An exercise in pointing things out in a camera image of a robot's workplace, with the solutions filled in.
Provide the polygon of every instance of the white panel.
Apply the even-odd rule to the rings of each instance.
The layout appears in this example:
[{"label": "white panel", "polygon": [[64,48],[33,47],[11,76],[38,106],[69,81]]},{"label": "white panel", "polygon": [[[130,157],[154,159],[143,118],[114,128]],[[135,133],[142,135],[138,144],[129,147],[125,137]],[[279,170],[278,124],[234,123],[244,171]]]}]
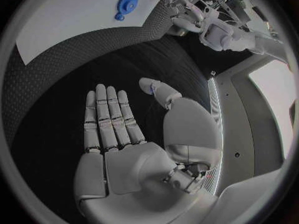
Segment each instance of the white panel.
[{"label": "white panel", "polygon": [[249,77],[271,107],[280,131],[284,157],[286,158],[293,140],[290,107],[296,99],[294,75],[287,64],[273,60],[250,73]]},{"label": "white panel", "polygon": [[159,0],[139,0],[124,21],[114,19],[119,0],[46,0],[17,38],[25,63],[51,46],[79,34],[112,27],[140,27]]}]

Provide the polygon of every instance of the white surface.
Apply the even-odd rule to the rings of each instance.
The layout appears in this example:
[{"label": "white surface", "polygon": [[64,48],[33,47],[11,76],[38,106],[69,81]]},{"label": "white surface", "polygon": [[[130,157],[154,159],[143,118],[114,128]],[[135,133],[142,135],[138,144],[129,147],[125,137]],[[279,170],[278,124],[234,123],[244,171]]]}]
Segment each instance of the white surface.
[{"label": "white surface", "polygon": [[51,46],[73,36],[112,27],[140,27],[159,0],[139,0],[124,21],[114,19],[119,0],[46,0],[20,32],[16,44],[27,65]]},{"label": "white surface", "polygon": [[271,107],[280,131],[284,157],[286,158],[293,140],[290,107],[296,99],[294,76],[287,64],[273,60],[249,74],[249,77]]}]

